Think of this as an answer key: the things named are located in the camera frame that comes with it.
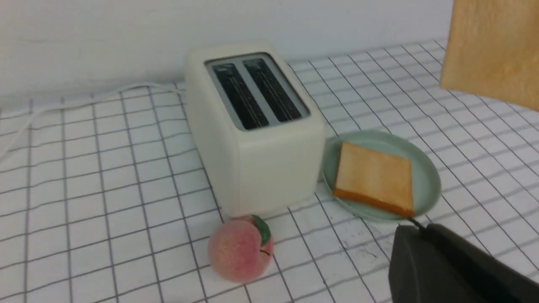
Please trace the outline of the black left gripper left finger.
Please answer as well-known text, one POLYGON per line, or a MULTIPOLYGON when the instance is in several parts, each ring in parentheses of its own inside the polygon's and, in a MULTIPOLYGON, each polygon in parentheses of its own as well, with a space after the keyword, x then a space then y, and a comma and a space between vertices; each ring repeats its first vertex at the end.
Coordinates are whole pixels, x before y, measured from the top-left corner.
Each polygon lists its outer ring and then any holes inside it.
POLYGON ((416 227, 399 226, 388 274, 395 303, 484 303, 416 227))

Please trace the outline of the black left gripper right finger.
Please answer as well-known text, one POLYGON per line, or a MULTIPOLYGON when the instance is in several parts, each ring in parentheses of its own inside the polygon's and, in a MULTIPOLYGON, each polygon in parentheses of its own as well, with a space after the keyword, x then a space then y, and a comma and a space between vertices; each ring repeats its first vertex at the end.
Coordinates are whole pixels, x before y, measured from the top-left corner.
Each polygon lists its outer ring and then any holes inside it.
POLYGON ((476 248, 439 224, 425 228, 425 239, 487 303, 537 303, 538 283, 476 248))

